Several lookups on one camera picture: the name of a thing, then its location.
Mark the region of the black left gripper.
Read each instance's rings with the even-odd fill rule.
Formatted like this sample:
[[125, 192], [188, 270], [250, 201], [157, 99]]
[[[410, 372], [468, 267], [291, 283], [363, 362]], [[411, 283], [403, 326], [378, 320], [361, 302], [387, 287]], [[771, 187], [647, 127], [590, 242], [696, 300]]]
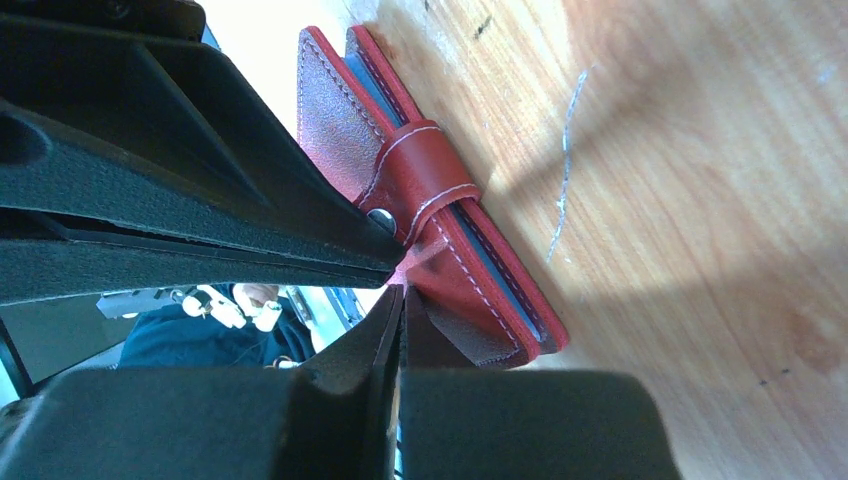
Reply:
[[105, 231], [299, 258], [392, 239], [203, 42], [197, 2], [1, 12], [1, 241]]

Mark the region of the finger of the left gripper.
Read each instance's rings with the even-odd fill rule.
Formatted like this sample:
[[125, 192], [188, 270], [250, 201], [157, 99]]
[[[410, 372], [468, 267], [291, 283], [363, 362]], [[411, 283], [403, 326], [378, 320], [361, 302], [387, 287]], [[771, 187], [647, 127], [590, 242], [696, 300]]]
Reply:
[[56, 232], [1, 241], [1, 303], [107, 291], [255, 282], [376, 287], [398, 264], [392, 239], [363, 255], [313, 246], [301, 257], [105, 231]]

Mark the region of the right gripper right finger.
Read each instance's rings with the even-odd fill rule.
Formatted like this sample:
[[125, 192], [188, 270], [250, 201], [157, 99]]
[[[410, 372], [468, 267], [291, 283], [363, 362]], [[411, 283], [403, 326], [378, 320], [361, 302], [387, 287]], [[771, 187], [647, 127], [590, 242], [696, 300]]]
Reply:
[[400, 377], [408, 479], [676, 479], [653, 397], [593, 370], [478, 368], [405, 295]]

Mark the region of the red leather card holder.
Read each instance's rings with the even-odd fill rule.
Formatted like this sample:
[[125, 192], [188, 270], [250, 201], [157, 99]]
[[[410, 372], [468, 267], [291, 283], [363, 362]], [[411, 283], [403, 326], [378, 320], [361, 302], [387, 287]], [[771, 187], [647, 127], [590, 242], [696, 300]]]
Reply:
[[425, 118], [363, 26], [336, 52], [299, 35], [297, 140], [359, 210], [391, 218], [405, 248], [410, 348], [430, 365], [514, 368], [562, 350], [568, 333], [440, 126]]

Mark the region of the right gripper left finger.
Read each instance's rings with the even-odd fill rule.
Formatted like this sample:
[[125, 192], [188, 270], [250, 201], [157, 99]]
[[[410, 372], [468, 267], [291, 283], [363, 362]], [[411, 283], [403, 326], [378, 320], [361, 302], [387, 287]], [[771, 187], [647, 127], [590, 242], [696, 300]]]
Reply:
[[77, 370], [33, 403], [5, 479], [389, 479], [398, 333], [388, 287], [357, 326], [289, 369]]

